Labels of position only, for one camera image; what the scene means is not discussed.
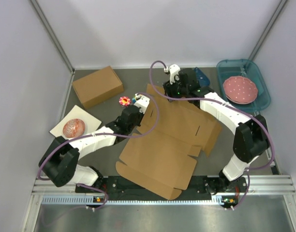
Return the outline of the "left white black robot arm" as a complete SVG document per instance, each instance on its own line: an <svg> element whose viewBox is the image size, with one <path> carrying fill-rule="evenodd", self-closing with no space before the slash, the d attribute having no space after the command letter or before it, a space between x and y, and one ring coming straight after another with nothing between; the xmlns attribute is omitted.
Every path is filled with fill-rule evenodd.
<svg viewBox="0 0 296 232"><path fill-rule="evenodd" d="M47 175L56 187L68 183L86 185L91 191L99 191L103 186L101 175L92 167L84 167L78 161L84 156L103 147L116 145L130 137L133 129L140 125L147 107L129 105L120 116L100 129L66 140L56 137L39 162L40 172Z"/></svg>

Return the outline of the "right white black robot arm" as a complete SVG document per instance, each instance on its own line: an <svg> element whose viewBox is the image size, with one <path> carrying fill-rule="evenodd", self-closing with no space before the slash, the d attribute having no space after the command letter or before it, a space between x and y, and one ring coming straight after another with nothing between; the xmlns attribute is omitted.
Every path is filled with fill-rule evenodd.
<svg viewBox="0 0 296 232"><path fill-rule="evenodd" d="M263 116L251 116L224 101L213 89L200 84L191 68L165 67L169 80L164 93L169 101L185 98L224 124L234 135L233 156L219 172L215 190L231 191L250 164L271 148L272 141Z"/></svg>

